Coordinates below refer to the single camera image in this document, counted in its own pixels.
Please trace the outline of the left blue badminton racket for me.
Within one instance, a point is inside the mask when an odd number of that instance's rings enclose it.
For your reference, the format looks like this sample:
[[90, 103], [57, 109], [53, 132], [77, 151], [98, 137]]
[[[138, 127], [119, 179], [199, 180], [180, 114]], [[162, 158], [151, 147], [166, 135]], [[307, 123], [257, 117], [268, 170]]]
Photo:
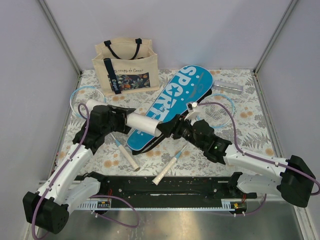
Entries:
[[[94, 101], [98, 102], [99, 105], [107, 105], [106, 97], [96, 87], [89, 86], [89, 85], [79, 87], [71, 94], [70, 99], [69, 99], [69, 104], [70, 104], [71, 110], [76, 117], [79, 117], [79, 118], [80, 117], [81, 118], [87, 117], [86, 112], [84, 111], [84, 113], [82, 113], [82, 110], [79, 109], [78, 106], [79, 106], [79, 104], [82, 103], [82, 104], [85, 104], [87, 106], [87, 108], [89, 109], [89, 104], [87, 103], [87, 101], [89, 101], [89, 100], [94, 100]], [[118, 141], [117, 138], [115, 138], [115, 136], [112, 133], [110, 135], [113, 138], [116, 146], [118, 147], [118, 149], [120, 150], [122, 155], [131, 164], [133, 170], [135, 172], [140, 170], [140, 167], [134, 161], [134, 159], [131, 157], [131, 155], [128, 153], [128, 151], [125, 149], [125, 147]]]

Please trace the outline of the left aluminium frame post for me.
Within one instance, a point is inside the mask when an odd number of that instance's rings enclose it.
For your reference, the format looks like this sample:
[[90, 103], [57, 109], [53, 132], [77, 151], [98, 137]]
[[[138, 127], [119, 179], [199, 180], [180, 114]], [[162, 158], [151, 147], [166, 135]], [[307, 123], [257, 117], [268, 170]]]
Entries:
[[78, 76], [81, 76], [82, 75], [82, 69], [80, 67], [80, 65], [78, 64], [74, 54], [72, 53], [48, 3], [46, 0], [37, 0], [36, 1], [41, 10], [43, 11], [44, 15], [45, 15], [45, 18], [47, 19], [50, 27], [52, 28], [55, 36], [57, 37], [58, 39], [58, 42], [60, 44], [60, 46], [62, 47], [62, 50], [64, 51], [64, 53], [66, 54], [70, 64], [72, 65], [72, 68], [74, 69], [74, 71], [76, 72], [76, 74]]

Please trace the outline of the blue sport racket cover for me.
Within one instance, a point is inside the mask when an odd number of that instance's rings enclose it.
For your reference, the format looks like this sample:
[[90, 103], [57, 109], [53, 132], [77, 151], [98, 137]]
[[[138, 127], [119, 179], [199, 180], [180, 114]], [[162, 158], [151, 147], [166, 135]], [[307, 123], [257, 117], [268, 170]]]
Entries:
[[[187, 65], [171, 78], [145, 115], [166, 123], [175, 115], [186, 113], [188, 103], [199, 103], [212, 93], [213, 83], [209, 70], [198, 65]], [[152, 150], [164, 139], [163, 135], [155, 137], [136, 129], [129, 135], [126, 143], [135, 156]]]

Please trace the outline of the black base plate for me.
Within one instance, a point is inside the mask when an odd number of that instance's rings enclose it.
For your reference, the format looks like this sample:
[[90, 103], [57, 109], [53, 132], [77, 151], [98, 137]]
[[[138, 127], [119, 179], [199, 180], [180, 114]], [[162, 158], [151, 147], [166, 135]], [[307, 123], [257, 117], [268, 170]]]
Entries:
[[106, 176], [97, 172], [76, 176], [77, 181], [95, 178], [100, 182], [98, 194], [111, 199], [111, 209], [136, 210], [204, 209], [222, 207], [223, 199], [256, 199], [256, 193], [243, 193], [229, 185], [229, 177], [165, 176], [159, 184], [152, 176]]

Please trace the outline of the right blue badminton racket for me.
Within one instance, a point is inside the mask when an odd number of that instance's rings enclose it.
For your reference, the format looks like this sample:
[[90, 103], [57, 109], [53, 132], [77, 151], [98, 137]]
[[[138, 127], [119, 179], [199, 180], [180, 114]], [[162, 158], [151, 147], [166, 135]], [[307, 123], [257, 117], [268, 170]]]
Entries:
[[188, 143], [196, 147], [208, 146], [201, 136], [210, 136], [214, 133], [214, 129], [223, 128], [231, 121], [234, 114], [235, 106], [229, 97], [220, 93], [215, 93], [213, 96], [216, 102], [205, 100], [203, 103], [198, 103], [199, 114], [191, 120], [195, 141]]

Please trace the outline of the aluminium frame post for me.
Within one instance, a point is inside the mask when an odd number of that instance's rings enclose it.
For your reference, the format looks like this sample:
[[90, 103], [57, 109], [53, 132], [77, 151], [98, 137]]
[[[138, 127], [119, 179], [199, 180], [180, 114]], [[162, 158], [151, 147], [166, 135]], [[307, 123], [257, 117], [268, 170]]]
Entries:
[[286, 10], [284, 11], [279, 23], [277, 24], [270, 40], [268, 41], [261, 57], [259, 58], [256, 66], [253, 69], [253, 73], [257, 74], [260, 69], [262, 68], [264, 62], [266, 61], [268, 55], [270, 54], [270, 52], [273, 49], [273, 46], [275, 45], [277, 39], [279, 38], [283, 28], [285, 27], [286, 23], [288, 22], [288, 20], [290, 19], [292, 13], [294, 12], [295, 8], [297, 7], [298, 3], [300, 1], [299, 0], [291, 0], [289, 2], [289, 5], [287, 6]]
[[45, 15], [45, 18], [47, 19], [50, 27], [52, 28], [55, 36], [57, 37], [58, 39], [58, 42], [60, 44], [60, 46], [62, 47], [62, 50], [64, 51], [64, 53], [66, 54], [70, 64], [72, 65], [72, 68], [74, 69], [74, 71], [76, 72], [76, 74], [78, 76], [81, 76], [82, 75], [82, 69], [80, 67], [80, 65], [78, 64], [74, 54], [72, 53], [48, 3], [46, 0], [37, 0], [36, 1], [41, 10], [43, 11], [44, 15]]

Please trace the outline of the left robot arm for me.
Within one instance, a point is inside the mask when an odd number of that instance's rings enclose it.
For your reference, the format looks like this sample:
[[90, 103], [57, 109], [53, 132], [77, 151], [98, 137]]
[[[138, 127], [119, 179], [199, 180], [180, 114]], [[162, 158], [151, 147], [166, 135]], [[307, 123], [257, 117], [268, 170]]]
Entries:
[[29, 191], [22, 199], [25, 217], [31, 224], [35, 240], [38, 239], [36, 227], [58, 234], [83, 202], [94, 195], [98, 198], [107, 195], [108, 184], [94, 177], [87, 177], [74, 188], [71, 185], [107, 135], [130, 131], [129, 116], [135, 111], [113, 105], [96, 105], [89, 110], [84, 103], [78, 108], [85, 110], [85, 122], [76, 133], [69, 152], [50, 178], [36, 192]]

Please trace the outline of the blue badminton racket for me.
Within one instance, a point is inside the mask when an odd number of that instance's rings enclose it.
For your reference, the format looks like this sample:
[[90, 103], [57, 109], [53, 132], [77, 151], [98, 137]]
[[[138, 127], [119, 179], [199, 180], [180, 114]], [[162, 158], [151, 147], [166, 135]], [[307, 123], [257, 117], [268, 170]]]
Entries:
[[205, 100], [203, 103], [198, 103], [199, 114], [191, 120], [195, 141], [188, 143], [196, 147], [208, 146], [201, 136], [210, 136], [214, 133], [214, 129], [223, 128], [231, 121], [234, 114], [235, 106], [229, 97], [220, 93], [215, 93], [213, 96], [216, 102]]
[[[87, 117], [86, 112], [84, 111], [84, 113], [82, 113], [82, 110], [79, 109], [78, 106], [79, 106], [79, 104], [82, 103], [82, 104], [85, 104], [87, 106], [87, 108], [89, 109], [89, 104], [87, 103], [87, 101], [89, 101], [89, 100], [94, 100], [94, 101], [98, 102], [99, 105], [107, 105], [106, 97], [96, 87], [89, 86], [89, 85], [79, 87], [71, 94], [70, 99], [69, 99], [69, 104], [70, 104], [71, 110], [76, 117], [79, 117], [79, 118], [80, 117], [81, 118]], [[128, 151], [125, 149], [125, 147], [118, 141], [117, 138], [115, 138], [115, 136], [112, 133], [110, 135], [113, 138], [116, 146], [118, 147], [118, 149], [120, 150], [122, 155], [131, 164], [133, 170], [135, 172], [140, 170], [140, 167], [134, 161], [134, 159], [131, 157], [131, 155], [128, 153]]]

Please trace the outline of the right aluminium frame post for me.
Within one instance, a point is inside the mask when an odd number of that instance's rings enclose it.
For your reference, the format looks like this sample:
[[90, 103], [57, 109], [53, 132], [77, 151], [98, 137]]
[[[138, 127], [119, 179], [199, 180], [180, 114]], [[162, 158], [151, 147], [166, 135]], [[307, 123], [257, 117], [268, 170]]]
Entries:
[[294, 12], [295, 8], [297, 7], [298, 3], [300, 1], [299, 0], [291, 0], [289, 2], [289, 5], [287, 6], [286, 10], [284, 11], [279, 23], [277, 24], [270, 40], [268, 41], [261, 57], [259, 58], [256, 66], [253, 69], [253, 73], [257, 74], [260, 69], [262, 68], [264, 62], [266, 61], [268, 55], [270, 54], [270, 52], [273, 49], [273, 46], [275, 45], [277, 39], [279, 38], [283, 28], [285, 27], [286, 23], [288, 22], [288, 20], [290, 19], [292, 13]]

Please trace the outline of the white shuttlecock tube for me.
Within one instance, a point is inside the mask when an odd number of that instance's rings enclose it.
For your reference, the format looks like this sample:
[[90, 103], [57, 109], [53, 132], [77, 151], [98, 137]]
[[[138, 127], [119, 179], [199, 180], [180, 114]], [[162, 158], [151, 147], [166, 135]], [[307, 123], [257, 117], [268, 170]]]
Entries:
[[[113, 133], [107, 122], [109, 107], [113, 105], [98, 104], [98, 101], [88, 100], [89, 104], [89, 130], [104, 136]], [[135, 112], [126, 116], [126, 126], [138, 131], [159, 137], [161, 132], [157, 129], [157, 125], [161, 122], [157, 119], [140, 115]]]

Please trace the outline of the beige canvas tote bag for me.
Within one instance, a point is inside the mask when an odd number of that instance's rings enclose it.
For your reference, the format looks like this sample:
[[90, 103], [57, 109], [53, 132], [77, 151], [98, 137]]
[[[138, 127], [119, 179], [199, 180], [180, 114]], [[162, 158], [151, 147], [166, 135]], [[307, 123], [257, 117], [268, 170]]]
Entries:
[[160, 89], [158, 55], [150, 39], [119, 37], [95, 45], [92, 63], [105, 96]]

